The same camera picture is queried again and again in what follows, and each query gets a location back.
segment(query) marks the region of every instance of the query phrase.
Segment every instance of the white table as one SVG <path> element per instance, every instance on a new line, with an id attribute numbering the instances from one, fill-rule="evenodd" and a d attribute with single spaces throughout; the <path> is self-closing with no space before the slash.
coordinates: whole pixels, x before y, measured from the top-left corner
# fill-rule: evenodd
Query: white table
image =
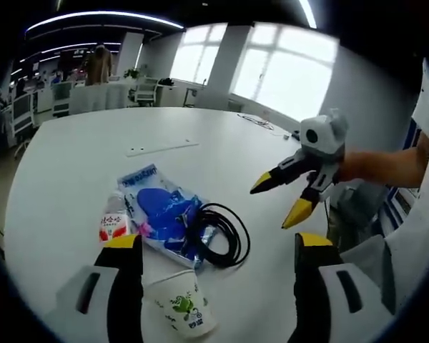
<path id="1" fill-rule="evenodd" d="M 239 269 L 206 263 L 198 273 L 220 323 L 206 342 L 286 342 L 296 325 L 295 232 L 325 234 L 327 222 L 319 205 L 298 227 L 280 228 L 305 177 L 249 194 L 264 171 L 299 147 L 279 132 L 232 112 L 157 107 L 44 123 L 21 160 L 6 209 L 6 263 L 22 296 L 40 316 L 53 309 L 56 291 L 100 252 L 99 220 L 117 177 L 155 163 L 178 185 L 233 209 L 251 235 L 250 257 Z M 126 157 L 132 146 L 185 139 L 199 145 Z M 224 243 L 218 235 L 213 246 L 222 251 Z M 144 248 L 145 282 L 181 269 Z M 162 329 L 157 310 L 144 303 L 144 341 L 178 342 L 171 329 Z"/>

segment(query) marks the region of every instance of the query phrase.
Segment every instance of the ceiling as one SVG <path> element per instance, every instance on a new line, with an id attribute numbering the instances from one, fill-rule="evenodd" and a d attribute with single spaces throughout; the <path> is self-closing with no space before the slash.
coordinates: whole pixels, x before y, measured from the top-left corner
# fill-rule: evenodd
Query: ceiling
<path id="1" fill-rule="evenodd" d="M 308 0 L 317 30 L 340 38 L 343 46 L 366 56 L 393 76 L 410 82 L 411 66 L 420 64 L 420 28 L 411 20 L 411 0 Z M 79 11 L 127 11 L 155 16 L 185 28 L 228 22 L 266 21 L 307 28 L 299 0 L 61 0 L 53 16 Z M 29 25 L 48 19 L 34 14 Z M 120 42 L 125 31 L 144 34 L 144 42 L 181 31 L 173 26 L 119 16 L 83 16 L 32 29 L 23 37 L 19 59 L 56 46 L 84 42 Z"/>

